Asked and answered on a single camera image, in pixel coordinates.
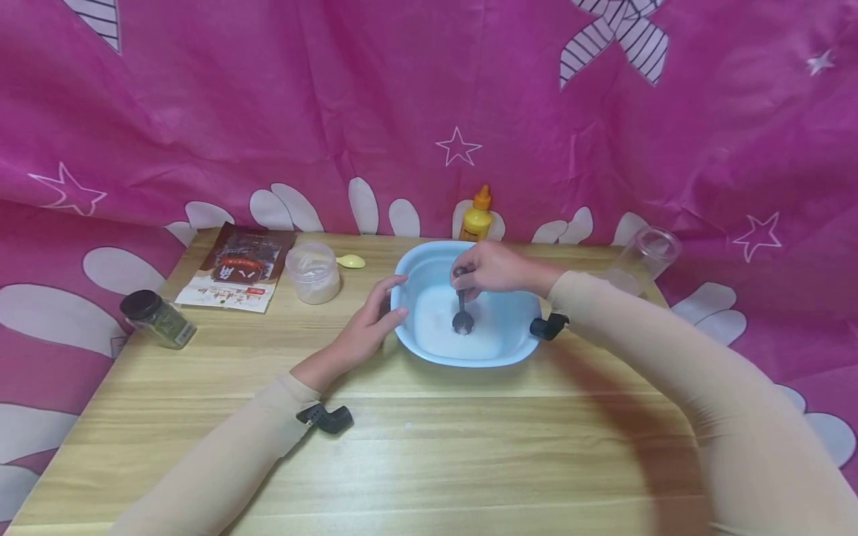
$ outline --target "orange bottle cap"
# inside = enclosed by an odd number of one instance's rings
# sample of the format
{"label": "orange bottle cap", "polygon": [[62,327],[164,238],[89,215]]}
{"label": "orange bottle cap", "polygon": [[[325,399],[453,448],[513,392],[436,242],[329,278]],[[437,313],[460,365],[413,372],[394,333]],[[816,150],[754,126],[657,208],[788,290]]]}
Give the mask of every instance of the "orange bottle cap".
{"label": "orange bottle cap", "polygon": [[492,196],[488,193],[488,184],[483,184],[480,191],[474,196],[474,208],[488,210],[492,204]]}

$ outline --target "bowl rim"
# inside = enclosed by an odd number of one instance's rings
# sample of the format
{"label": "bowl rim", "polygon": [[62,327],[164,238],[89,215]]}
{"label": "bowl rim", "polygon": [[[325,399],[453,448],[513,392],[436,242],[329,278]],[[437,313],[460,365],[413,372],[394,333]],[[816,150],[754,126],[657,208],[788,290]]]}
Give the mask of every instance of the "bowl rim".
{"label": "bowl rim", "polygon": [[[410,262],[412,262],[416,256],[425,254],[426,252],[432,250],[452,250],[461,254],[462,252],[474,247],[474,245],[474,242],[465,242],[463,240],[436,240],[432,242],[424,242],[423,244],[418,244],[408,250],[405,255],[403,255],[402,258],[399,259],[399,262],[396,264],[396,273],[404,274],[405,267]],[[539,299],[530,292],[519,292],[523,294],[528,294],[532,298],[534,318],[541,317],[542,309],[540,307]],[[390,308],[395,309],[401,304],[402,289],[399,286],[394,286],[393,289],[391,289],[390,291]],[[528,333],[528,337],[525,338],[522,345],[517,348],[517,351],[511,352],[507,356],[494,359],[455,359],[439,356],[435,353],[427,352],[426,350],[421,348],[417,344],[417,341],[414,339],[411,333],[407,329],[405,329],[404,323],[400,324],[399,326],[396,326],[396,329],[394,331],[396,331],[396,336],[399,338],[399,341],[415,356],[424,359],[425,361],[429,361],[430,363],[469,369],[494,368],[519,363],[526,359],[531,353],[533,353],[536,347],[539,345],[539,339]]]}

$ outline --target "striped bow pattern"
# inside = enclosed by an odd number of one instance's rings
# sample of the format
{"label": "striped bow pattern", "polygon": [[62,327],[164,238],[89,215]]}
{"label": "striped bow pattern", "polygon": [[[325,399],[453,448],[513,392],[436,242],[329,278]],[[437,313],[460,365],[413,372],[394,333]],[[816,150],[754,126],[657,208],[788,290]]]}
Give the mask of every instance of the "striped bow pattern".
{"label": "striped bow pattern", "polygon": [[670,38],[647,15],[664,0],[571,0],[599,18],[578,32],[560,53],[560,89],[612,41],[629,62],[655,85],[662,76]]}
{"label": "striped bow pattern", "polygon": [[120,52],[117,0],[63,0],[111,48]]}

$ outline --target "clear plastic cup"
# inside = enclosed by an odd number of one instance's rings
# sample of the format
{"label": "clear plastic cup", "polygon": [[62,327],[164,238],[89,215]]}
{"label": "clear plastic cup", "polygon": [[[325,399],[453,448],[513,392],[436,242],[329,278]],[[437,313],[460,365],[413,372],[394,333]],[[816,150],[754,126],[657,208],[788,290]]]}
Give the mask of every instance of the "clear plastic cup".
{"label": "clear plastic cup", "polygon": [[304,242],[286,255],[286,271],[298,298],[307,304],[329,302],[340,291],[334,251],[321,242]]}
{"label": "clear plastic cup", "polygon": [[605,278],[621,291],[639,296],[680,256],[682,244],[670,231],[646,226],[635,233]]}

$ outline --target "light blue bowl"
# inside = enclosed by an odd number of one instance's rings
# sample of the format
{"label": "light blue bowl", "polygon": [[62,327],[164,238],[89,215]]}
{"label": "light blue bowl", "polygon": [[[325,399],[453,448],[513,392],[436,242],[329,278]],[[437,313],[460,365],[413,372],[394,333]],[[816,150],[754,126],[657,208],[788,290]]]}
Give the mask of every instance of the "light blue bowl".
{"label": "light blue bowl", "polygon": [[[536,349],[539,339],[530,334],[530,323],[541,316],[539,299],[529,292],[485,292],[480,296],[481,307],[487,307],[494,316],[499,329],[494,330],[501,338],[498,355],[494,358],[463,359],[451,358],[428,352],[417,343],[414,327],[420,322],[417,310],[417,297],[426,289],[434,286],[450,288],[450,269],[453,261],[474,244],[447,240],[421,244],[404,256],[396,265],[397,274],[405,274],[408,281],[394,287],[390,293],[390,307],[405,306],[408,317],[396,328],[396,335],[405,347],[417,356],[437,364],[456,367],[499,367],[518,363]],[[456,294],[450,288],[451,300]],[[475,318],[479,328],[480,318]]]}

